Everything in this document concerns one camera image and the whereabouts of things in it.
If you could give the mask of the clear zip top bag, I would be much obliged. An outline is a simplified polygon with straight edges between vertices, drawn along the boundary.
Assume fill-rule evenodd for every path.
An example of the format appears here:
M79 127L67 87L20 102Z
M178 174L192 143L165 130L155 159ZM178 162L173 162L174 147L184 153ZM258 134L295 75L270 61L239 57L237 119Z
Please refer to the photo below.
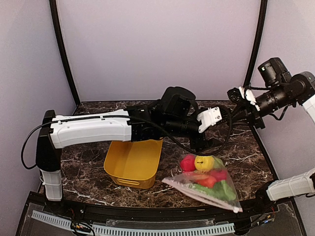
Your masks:
M182 172L165 177L163 183L204 204L234 213L243 211L233 180L221 159L187 154L181 156L179 164Z

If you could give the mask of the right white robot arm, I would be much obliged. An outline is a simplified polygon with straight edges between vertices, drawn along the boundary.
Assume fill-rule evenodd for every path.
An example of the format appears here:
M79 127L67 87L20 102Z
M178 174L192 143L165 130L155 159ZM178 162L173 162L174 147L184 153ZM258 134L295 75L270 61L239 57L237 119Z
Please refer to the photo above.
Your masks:
M260 187L251 203L255 213L262 213L270 202L284 198L315 195L315 77L305 71L291 75L289 71L259 70L265 87L244 86L228 91L236 104L233 110L235 125L249 125L263 131L262 144L276 171L272 181Z

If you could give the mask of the red toy tomato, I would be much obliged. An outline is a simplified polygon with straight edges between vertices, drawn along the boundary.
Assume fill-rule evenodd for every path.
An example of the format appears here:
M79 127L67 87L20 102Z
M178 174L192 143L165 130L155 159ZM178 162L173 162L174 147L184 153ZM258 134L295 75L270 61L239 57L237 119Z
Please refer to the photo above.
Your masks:
M210 175L216 179L216 182L227 180L228 172L226 170L211 170Z

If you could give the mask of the orange toy carrot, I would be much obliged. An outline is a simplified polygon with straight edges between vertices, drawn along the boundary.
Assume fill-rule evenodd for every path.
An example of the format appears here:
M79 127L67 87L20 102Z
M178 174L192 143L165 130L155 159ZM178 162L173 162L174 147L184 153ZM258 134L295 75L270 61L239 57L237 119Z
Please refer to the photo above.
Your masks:
M216 179L212 176L196 180L191 185L191 189L223 201L233 201L237 197L235 191L226 180L216 182Z

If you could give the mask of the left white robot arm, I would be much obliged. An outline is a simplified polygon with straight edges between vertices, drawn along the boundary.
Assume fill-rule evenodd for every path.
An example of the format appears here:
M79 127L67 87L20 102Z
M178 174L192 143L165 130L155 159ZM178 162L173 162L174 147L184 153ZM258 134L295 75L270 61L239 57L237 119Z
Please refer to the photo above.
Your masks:
M222 120L223 109L208 108L190 116L153 112L147 106L133 106L112 112L83 116L45 113L43 122L30 133L38 131L35 167L40 169L45 194L50 206L58 214L69 211L63 199L61 152L68 146L104 141L140 142L168 137L186 137L189 152L210 148L215 144L206 140L204 132Z

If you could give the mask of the yellow toy lemon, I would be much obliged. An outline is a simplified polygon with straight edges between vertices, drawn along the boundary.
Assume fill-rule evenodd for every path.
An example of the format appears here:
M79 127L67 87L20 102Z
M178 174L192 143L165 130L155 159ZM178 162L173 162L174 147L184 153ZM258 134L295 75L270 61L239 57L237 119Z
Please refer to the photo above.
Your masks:
M215 159L213 156L196 156L194 160L195 168L198 171L209 171L213 169Z

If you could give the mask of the red toy apple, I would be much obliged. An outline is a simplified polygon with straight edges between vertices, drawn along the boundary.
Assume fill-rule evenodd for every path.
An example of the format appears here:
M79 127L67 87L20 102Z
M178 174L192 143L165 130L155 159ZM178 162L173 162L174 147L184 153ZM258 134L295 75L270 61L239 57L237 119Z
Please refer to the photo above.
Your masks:
M181 161L180 161L180 167L183 173L185 172L192 172L195 171L195 156L192 154L186 155Z

